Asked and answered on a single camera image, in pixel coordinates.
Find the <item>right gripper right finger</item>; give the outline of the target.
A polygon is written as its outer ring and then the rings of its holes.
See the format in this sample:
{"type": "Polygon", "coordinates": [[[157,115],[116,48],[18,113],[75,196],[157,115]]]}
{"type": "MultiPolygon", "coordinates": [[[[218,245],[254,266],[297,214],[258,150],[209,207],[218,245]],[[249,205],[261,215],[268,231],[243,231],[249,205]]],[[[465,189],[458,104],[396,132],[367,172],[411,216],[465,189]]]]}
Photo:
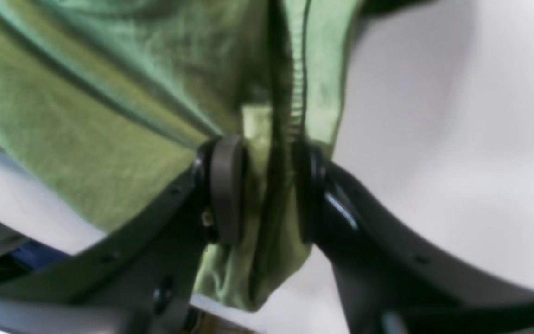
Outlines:
{"type": "Polygon", "coordinates": [[[352,334],[534,334],[534,290],[432,245],[352,174],[299,139],[303,239],[332,264],[352,334]]]}

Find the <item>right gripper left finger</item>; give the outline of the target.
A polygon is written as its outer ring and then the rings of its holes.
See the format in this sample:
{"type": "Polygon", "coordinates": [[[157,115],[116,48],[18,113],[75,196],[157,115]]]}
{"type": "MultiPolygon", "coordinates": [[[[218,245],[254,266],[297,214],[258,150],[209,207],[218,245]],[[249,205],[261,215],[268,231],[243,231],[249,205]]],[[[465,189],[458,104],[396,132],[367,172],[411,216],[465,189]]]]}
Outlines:
{"type": "Polygon", "coordinates": [[[0,284],[9,334],[178,334],[210,243],[242,238],[243,138],[214,139],[124,227],[78,256],[0,284]]]}

